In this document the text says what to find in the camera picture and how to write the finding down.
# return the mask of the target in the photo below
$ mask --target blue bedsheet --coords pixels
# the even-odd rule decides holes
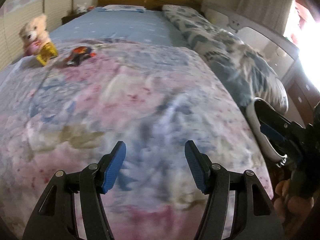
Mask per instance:
[[[190,48],[181,32],[159,11],[101,12],[100,7],[50,33],[53,42],[74,38],[113,38]]]

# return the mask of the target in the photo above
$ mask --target teddy bear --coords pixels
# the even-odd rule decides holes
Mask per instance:
[[[19,36],[23,41],[25,56],[38,55],[42,47],[51,42],[46,31],[47,16],[42,14],[26,23],[20,30]]]

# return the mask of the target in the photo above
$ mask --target toy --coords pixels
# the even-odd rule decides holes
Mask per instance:
[[[49,59],[58,56],[58,51],[52,42],[46,43],[40,50],[36,59],[43,65],[47,65]]]
[[[38,55],[42,47],[51,41],[46,31],[46,20],[47,16],[42,14],[21,28],[19,36],[23,41],[25,56]]]
[[[87,12],[87,3],[84,3],[83,5],[77,4],[76,13],[84,13]]]
[[[67,66],[79,66],[82,61],[95,55],[92,48],[81,46],[72,50],[70,56],[65,59],[65,63]]]

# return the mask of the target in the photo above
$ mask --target blue gripper pad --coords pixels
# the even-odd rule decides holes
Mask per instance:
[[[285,138],[267,124],[262,124],[260,126],[260,132],[269,137],[271,141],[274,141],[278,145],[285,142]]]
[[[107,193],[109,189],[112,189],[113,185],[115,184],[119,170],[124,161],[125,154],[125,143],[118,141],[111,153],[105,155],[108,157],[108,160],[105,161],[105,165],[107,165],[107,167],[103,167],[103,165],[101,167],[101,171],[104,172],[104,180],[101,186],[103,194]]]
[[[210,168],[204,159],[205,154],[201,154],[195,143],[191,140],[186,142],[184,154],[197,188],[201,190],[203,194],[208,194],[209,187],[207,181],[210,177]]]

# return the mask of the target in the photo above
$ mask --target window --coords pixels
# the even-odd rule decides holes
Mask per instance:
[[[299,49],[302,68],[320,91],[320,23],[298,2],[292,4],[284,36]]]

